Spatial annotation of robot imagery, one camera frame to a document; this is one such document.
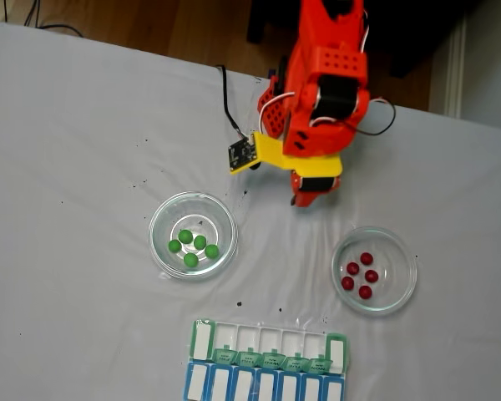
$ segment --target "green candy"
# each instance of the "green candy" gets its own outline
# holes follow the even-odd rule
[[[180,230],[178,233],[178,239],[183,244],[190,244],[193,241],[193,234],[189,230]]]
[[[180,249],[182,249],[182,244],[180,244],[180,241],[178,240],[171,240],[169,241],[169,244],[167,244],[169,247],[169,250],[173,253],[180,252]]]
[[[196,249],[204,249],[206,248],[206,237],[205,236],[196,236],[193,241],[193,245]]]
[[[197,267],[199,258],[194,253],[186,253],[184,256],[184,263],[187,267]]]
[[[210,259],[215,259],[219,255],[219,248],[217,245],[209,244],[204,250],[204,253]]]

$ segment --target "glass petri dish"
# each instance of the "glass petri dish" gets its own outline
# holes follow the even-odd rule
[[[178,239],[180,230],[190,230],[195,238],[205,236],[207,244],[219,247],[216,259],[209,259],[205,250],[196,249],[193,242],[182,244],[173,253],[167,244]],[[226,268],[237,247],[237,225],[234,216],[212,195],[184,192],[166,200],[154,213],[149,225],[150,251],[158,266],[172,277],[197,280],[209,277]],[[194,253],[199,265],[184,264],[186,253]]]
[[[370,266],[361,263],[363,252],[372,254]],[[351,261],[360,267],[354,276],[347,272],[347,264]],[[374,283],[367,282],[364,277],[369,269],[378,274]],[[407,246],[393,232],[378,227],[351,231],[334,251],[331,273],[340,298],[355,311],[368,316],[384,316],[403,307],[412,295],[418,277],[416,261]],[[347,276],[354,280],[351,291],[342,287],[342,278]],[[371,298],[362,299],[358,295],[362,285],[372,289]]]

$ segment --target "wooden floor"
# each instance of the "wooden floor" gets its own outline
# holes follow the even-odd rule
[[[8,0],[8,21],[23,24],[32,0]],[[86,38],[137,48],[195,63],[266,77],[289,55],[294,32],[266,27],[262,44],[245,40],[251,0],[41,0],[41,23],[67,23]],[[3,21],[0,0],[0,21]],[[372,96],[414,109],[428,109],[430,60],[405,79],[389,77],[390,59],[369,54]]]

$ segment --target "white wire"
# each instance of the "white wire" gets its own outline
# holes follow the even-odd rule
[[[364,38],[362,39],[362,46],[360,47],[360,52],[364,52],[364,48],[366,47],[367,35],[369,34],[369,25],[367,25],[366,32],[364,33]]]
[[[273,103],[275,103],[277,100],[281,100],[284,98],[287,98],[289,96],[294,96],[295,92],[285,92],[284,94],[279,94],[278,96],[274,97],[273,99],[269,100],[260,110],[260,116],[258,117],[258,128],[260,129],[260,132],[263,134],[264,132],[264,127],[261,125],[261,121],[264,117],[264,111],[271,106]]]
[[[310,121],[310,126],[313,127],[317,123],[325,123],[325,122],[334,124],[337,122],[337,120],[333,119],[332,117],[317,117],[316,119],[313,119],[312,121]]]
[[[367,15],[367,11],[364,10],[364,14],[366,14],[366,20],[369,21],[369,16]],[[367,35],[369,34],[369,23],[367,23],[366,32],[364,32],[364,37],[362,39],[362,45],[360,46],[360,52],[364,52],[364,48],[366,47]]]
[[[371,103],[371,102],[390,104],[390,102],[388,102],[384,98],[371,99],[371,100],[369,100],[369,103]],[[323,116],[323,117],[317,117],[316,119],[310,121],[310,126],[313,127],[317,123],[331,123],[331,124],[335,124],[336,122],[337,122],[337,119],[333,119],[332,117],[324,117]]]

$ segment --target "red ball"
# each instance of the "red ball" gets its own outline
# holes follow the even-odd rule
[[[376,280],[378,280],[378,273],[374,270],[368,270],[366,272],[366,280],[368,280],[369,282],[375,282]]]
[[[358,263],[355,263],[354,261],[347,263],[347,273],[355,276],[359,271],[360,267],[358,266]]]
[[[354,288],[354,280],[352,277],[343,277],[342,287],[345,291],[351,291]]]
[[[364,252],[360,255],[360,261],[362,264],[369,266],[373,263],[373,255],[369,252]]]
[[[361,299],[369,299],[373,295],[373,291],[369,286],[361,286],[358,290],[358,295]]]

